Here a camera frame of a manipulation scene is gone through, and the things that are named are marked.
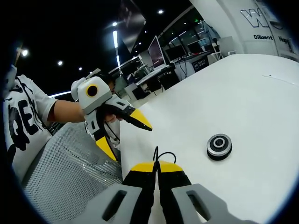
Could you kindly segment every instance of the white t-shirt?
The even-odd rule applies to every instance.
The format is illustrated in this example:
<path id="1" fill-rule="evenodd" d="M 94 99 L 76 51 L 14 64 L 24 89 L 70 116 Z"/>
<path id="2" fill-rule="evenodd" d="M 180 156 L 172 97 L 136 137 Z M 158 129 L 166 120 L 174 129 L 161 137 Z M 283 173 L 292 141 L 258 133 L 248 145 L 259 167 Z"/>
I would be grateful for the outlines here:
<path id="1" fill-rule="evenodd" d="M 43 128 L 41 119 L 44 123 L 47 122 L 56 99 L 46 95 L 26 76 L 21 75 L 18 78 L 21 83 L 14 80 L 14 87 L 3 102 L 3 121 L 8 159 L 12 159 L 15 174 L 22 180 L 31 162 L 52 136 Z M 38 114 L 35 113 L 24 89 Z"/>

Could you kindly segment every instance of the white tabletop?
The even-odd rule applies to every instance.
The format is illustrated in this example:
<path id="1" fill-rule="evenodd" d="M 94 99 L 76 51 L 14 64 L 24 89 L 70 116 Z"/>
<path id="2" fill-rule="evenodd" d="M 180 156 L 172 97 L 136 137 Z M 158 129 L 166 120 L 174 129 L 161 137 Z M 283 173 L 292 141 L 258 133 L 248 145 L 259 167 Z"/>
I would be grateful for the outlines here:
<path id="1" fill-rule="evenodd" d="M 267 223 L 292 193 L 299 172 L 299 63 L 232 55 L 140 109 L 153 131 L 121 122 L 124 177 L 134 165 L 152 160 L 158 145 L 159 154 L 177 156 L 191 183 L 222 198 L 240 219 Z M 233 151 L 223 161 L 212 161 L 206 144 L 218 133 L 231 138 Z M 173 161 L 171 155 L 161 159 Z"/>

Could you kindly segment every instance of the black cable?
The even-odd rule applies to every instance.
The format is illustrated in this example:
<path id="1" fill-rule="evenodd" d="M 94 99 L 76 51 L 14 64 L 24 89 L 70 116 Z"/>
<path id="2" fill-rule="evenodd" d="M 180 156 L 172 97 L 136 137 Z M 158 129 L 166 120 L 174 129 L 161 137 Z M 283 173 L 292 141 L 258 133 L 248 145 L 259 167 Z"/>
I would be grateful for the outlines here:
<path id="1" fill-rule="evenodd" d="M 178 64 L 179 64 L 179 66 L 180 66 L 180 68 L 181 68 L 181 70 L 183 71 L 183 73 L 185 74 L 185 78 L 187 78 L 187 65 L 186 65 L 186 60 L 183 58 L 183 57 L 181 57 L 183 60 L 184 60 L 184 62 L 185 62 L 185 71 L 183 70 L 183 68 L 182 68 L 182 66 L 181 66 L 181 63 L 179 62 Z"/>
<path id="2" fill-rule="evenodd" d="M 108 126 L 108 128 L 111 130 L 111 132 L 115 135 L 115 137 L 118 139 L 118 141 L 121 141 L 121 140 L 119 139 L 119 137 L 117 137 L 117 135 L 112 131 L 112 129 L 111 129 L 111 127 L 108 125 L 108 123 L 105 122 L 105 124 Z"/>
<path id="3" fill-rule="evenodd" d="M 173 157 L 174 157 L 174 163 L 176 163 L 176 161 L 177 161 L 177 157 L 176 157 L 176 155 L 175 155 L 174 153 L 172 153 L 172 152 L 165 152 L 165 153 L 162 153 L 161 155 L 158 156 L 158 153 L 159 153 L 158 151 L 159 151 L 158 146 L 156 146 L 155 151 L 154 151 L 153 161 L 158 162 L 158 159 L 159 159 L 162 155 L 165 155 L 165 154 L 171 154 L 171 155 L 173 155 Z"/>

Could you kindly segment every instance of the hand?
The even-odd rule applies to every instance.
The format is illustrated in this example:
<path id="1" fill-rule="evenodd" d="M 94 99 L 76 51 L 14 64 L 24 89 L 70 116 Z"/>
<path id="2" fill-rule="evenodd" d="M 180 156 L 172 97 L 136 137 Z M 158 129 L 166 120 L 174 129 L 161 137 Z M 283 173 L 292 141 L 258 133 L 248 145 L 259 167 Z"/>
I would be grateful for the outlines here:
<path id="1" fill-rule="evenodd" d="M 117 118 L 114 114 L 108 114 L 108 115 L 106 115 L 106 117 L 105 117 L 105 121 L 106 121 L 107 123 L 113 123 L 113 122 L 116 121 L 116 119 L 118 119 L 118 120 L 122 120 L 122 118 Z"/>

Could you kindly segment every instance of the black bearing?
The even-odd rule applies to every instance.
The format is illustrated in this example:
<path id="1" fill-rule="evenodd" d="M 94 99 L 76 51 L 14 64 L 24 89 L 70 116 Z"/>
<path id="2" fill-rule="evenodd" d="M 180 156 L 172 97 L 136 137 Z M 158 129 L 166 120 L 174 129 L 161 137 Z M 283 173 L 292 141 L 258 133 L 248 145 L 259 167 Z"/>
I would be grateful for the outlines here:
<path id="1" fill-rule="evenodd" d="M 233 145 L 231 139 L 225 134 L 212 136 L 207 142 L 207 155 L 215 161 L 227 158 L 232 152 Z"/>

